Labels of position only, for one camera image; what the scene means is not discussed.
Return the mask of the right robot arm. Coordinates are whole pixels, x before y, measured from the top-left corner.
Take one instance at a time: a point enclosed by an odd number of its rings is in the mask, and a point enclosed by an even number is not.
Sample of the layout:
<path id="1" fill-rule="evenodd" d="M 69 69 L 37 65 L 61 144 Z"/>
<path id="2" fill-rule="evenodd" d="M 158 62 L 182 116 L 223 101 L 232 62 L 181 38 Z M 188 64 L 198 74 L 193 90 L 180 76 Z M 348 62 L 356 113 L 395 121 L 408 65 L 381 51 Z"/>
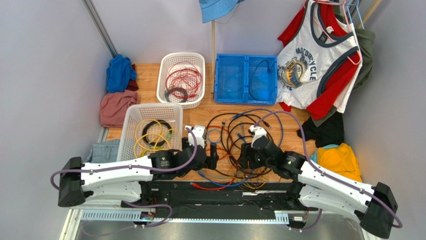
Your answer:
<path id="1" fill-rule="evenodd" d="M 391 188 L 353 180 L 332 172 L 300 153 L 283 151 L 266 136 L 241 146 L 241 156 L 291 180 L 288 201 L 342 215 L 366 232 L 388 239 L 397 221 L 398 203 Z"/>

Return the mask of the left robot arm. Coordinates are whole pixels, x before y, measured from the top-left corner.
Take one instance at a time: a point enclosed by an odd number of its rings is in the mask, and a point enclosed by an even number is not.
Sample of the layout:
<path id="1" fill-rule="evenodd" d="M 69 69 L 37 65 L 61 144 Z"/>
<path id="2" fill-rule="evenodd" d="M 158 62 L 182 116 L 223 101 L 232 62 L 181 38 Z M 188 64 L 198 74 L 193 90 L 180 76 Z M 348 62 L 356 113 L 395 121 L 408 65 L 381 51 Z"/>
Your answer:
<path id="1" fill-rule="evenodd" d="M 87 201 L 121 201 L 135 203 L 144 198 L 142 183 L 170 181 L 191 171 L 214 170 L 219 156 L 217 144 L 206 148 L 204 142 L 189 143 L 183 138 L 183 150 L 160 150 L 140 158 L 110 163 L 83 162 L 70 158 L 64 167 L 50 177 L 54 184 L 59 176 L 57 205 L 70 208 Z"/>

